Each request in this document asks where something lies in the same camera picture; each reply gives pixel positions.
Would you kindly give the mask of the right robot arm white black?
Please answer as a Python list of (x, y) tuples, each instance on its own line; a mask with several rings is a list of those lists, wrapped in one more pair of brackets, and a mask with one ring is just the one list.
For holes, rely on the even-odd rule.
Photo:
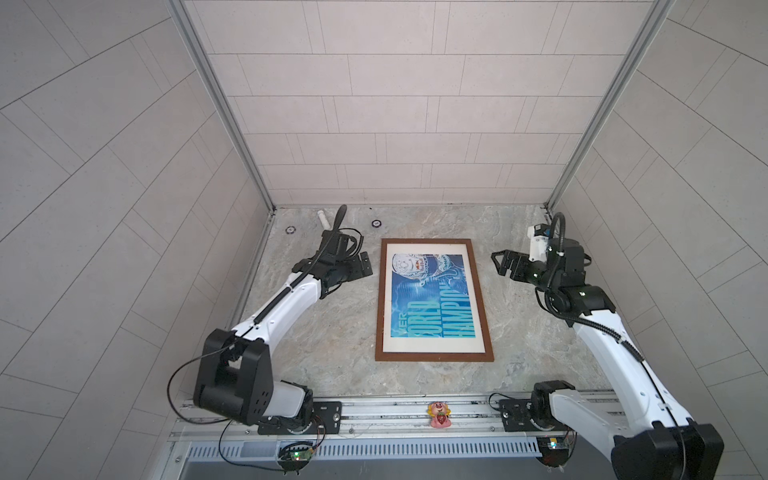
[(492, 253), (497, 273), (534, 286), (540, 307), (592, 352), (621, 408), (613, 415), (569, 382), (544, 381), (531, 393), (533, 425), (575, 433), (610, 461), (619, 479), (714, 478), (724, 453), (721, 435), (674, 398), (630, 339), (608, 294), (587, 283), (590, 260), (583, 247), (535, 236), (531, 249)]

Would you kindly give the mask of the white cylinder tube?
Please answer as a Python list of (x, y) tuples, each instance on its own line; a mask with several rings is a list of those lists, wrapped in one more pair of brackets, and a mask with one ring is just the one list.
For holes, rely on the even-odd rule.
[(323, 210), (318, 210), (317, 211), (317, 215), (318, 215), (318, 218), (319, 218), (319, 220), (321, 222), (321, 225), (323, 226), (323, 229), (324, 230), (330, 230), (331, 229), (331, 225), (330, 225), (330, 222), (328, 221), (328, 219), (327, 219), (327, 217), (325, 215), (325, 212)]

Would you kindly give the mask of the right circuit board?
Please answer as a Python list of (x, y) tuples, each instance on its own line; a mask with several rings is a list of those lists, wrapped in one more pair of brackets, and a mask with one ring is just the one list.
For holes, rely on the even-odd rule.
[(538, 437), (537, 445), (537, 460), (546, 467), (559, 468), (570, 459), (571, 447), (564, 437)]

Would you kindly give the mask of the circuit board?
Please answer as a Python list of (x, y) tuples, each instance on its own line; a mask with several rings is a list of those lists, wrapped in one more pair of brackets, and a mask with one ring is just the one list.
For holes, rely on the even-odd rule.
[(316, 446), (309, 441), (299, 441), (282, 447), (277, 463), (284, 472), (298, 472), (312, 460)]
[(538, 437), (537, 445), (537, 460), (546, 467), (559, 468), (570, 459), (571, 447), (564, 437)]

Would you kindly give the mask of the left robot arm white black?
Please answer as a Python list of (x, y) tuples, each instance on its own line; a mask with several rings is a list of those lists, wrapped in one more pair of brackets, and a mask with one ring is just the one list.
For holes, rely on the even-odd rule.
[(243, 425), (274, 420), (290, 430), (313, 422), (313, 393), (276, 381), (271, 353), (295, 322), (339, 286), (373, 274), (364, 236), (353, 228), (322, 232), (321, 245), (296, 263), (281, 289), (256, 313), (205, 340), (193, 404)]

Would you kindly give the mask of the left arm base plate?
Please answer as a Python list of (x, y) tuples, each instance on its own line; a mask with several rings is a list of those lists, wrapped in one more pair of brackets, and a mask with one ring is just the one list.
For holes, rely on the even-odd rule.
[(294, 417), (273, 416), (260, 421), (257, 432), (259, 435), (338, 434), (341, 414), (341, 402), (305, 402)]

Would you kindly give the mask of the blue poster with white mat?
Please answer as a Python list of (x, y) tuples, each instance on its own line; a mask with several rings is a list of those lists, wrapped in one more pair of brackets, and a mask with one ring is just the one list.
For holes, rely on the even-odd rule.
[(391, 271), (393, 338), (478, 336), (462, 255), (397, 253)]

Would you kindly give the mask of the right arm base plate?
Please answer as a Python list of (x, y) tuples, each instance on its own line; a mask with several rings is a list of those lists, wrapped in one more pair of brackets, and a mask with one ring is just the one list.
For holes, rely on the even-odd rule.
[(497, 402), (505, 432), (539, 431), (532, 421), (529, 405), (529, 400), (516, 398), (503, 398)]

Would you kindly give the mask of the pink toy figurine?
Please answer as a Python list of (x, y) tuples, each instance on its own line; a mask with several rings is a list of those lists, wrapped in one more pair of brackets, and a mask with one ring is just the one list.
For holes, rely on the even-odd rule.
[(450, 419), (451, 410), (444, 402), (436, 401), (430, 403), (427, 413), (430, 417), (430, 426), (434, 429), (445, 429), (452, 425)]

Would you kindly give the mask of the left circuit board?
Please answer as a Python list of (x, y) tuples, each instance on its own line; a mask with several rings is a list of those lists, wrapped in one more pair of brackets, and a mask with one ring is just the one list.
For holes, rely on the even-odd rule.
[(309, 441), (299, 441), (282, 447), (277, 463), (284, 472), (298, 472), (312, 460), (316, 446)]

